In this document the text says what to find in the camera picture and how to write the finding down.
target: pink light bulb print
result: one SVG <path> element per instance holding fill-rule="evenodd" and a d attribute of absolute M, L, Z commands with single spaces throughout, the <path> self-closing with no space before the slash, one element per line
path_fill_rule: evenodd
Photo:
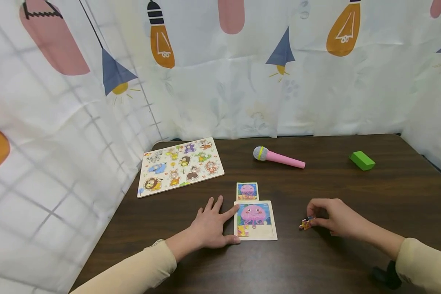
<path fill-rule="evenodd" d="M 439 18 L 441 15 L 441 0 L 433 0 L 429 13 L 432 18 Z"/>
<path fill-rule="evenodd" d="M 217 0 L 220 28 L 229 35 L 238 34 L 245 25 L 243 0 Z"/>
<path fill-rule="evenodd" d="M 20 6 L 23 27 L 49 64 L 61 74 L 90 72 L 59 9 L 46 0 L 25 0 Z"/>

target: jellyfish picture card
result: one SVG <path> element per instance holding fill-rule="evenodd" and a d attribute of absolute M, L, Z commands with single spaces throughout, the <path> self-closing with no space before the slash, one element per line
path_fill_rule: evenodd
<path fill-rule="evenodd" d="M 234 235 L 241 241 L 276 241 L 271 201 L 235 201 L 239 209 L 234 216 Z"/>
<path fill-rule="evenodd" d="M 237 183 L 237 201 L 260 200 L 258 183 Z"/>

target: microphone handle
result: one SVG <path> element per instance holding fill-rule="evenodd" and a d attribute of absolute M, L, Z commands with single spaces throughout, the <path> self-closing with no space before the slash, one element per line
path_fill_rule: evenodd
<path fill-rule="evenodd" d="M 276 154 L 274 152 L 268 151 L 266 154 L 266 160 L 274 161 L 282 164 L 286 164 L 292 167 L 305 168 L 306 163 L 300 160 L 295 160 L 284 155 Z"/>

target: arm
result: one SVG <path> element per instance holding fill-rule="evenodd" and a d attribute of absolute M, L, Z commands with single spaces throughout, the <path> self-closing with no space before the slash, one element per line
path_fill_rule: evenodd
<path fill-rule="evenodd" d="M 312 199 L 307 216 L 315 217 L 321 209 L 328 212 L 329 219 L 316 218 L 311 221 L 313 226 L 326 227 L 340 236 L 373 245 L 396 261 L 401 279 L 428 293 L 441 293 L 441 251 L 369 222 L 339 199 Z"/>
<path fill-rule="evenodd" d="M 223 203 L 220 196 L 213 206 L 210 198 L 205 209 L 200 208 L 189 228 L 128 257 L 76 288 L 72 294 L 141 294 L 155 288 L 176 269 L 176 264 L 200 248 L 221 248 L 239 244 L 237 236 L 223 236 L 223 225 L 238 210 L 238 205 L 219 214 Z"/>

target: table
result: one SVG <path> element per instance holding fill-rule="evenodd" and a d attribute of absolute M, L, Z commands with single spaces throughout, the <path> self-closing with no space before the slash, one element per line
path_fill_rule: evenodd
<path fill-rule="evenodd" d="M 175 145 L 156 144 L 153 149 Z M 225 175 L 137 199 L 136 177 L 74 287 L 159 238 L 190 225 L 210 196 L 223 195 L 222 212 L 235 201 L 236 182 L 258 182 L 271 200 L 278 241 L 245 241 L 203 249 L 178 264 L 148 293 L 422 293 L 404 284 L 391 291 L 370 278 L 388 258 L 370 245 L 332 238 L 325 229 L 299 231 L 311 198 L 341 198 L 370 221 L 441 250 L 441 174 L 393 134 L 216 140 Z M 305 170 L 254 160 L 256 146 L 307 162 Z M 361 171 L 348 157 L 363 151 L 376 162 Z M 233 233 L 233 220 L 224 234 Z"/>

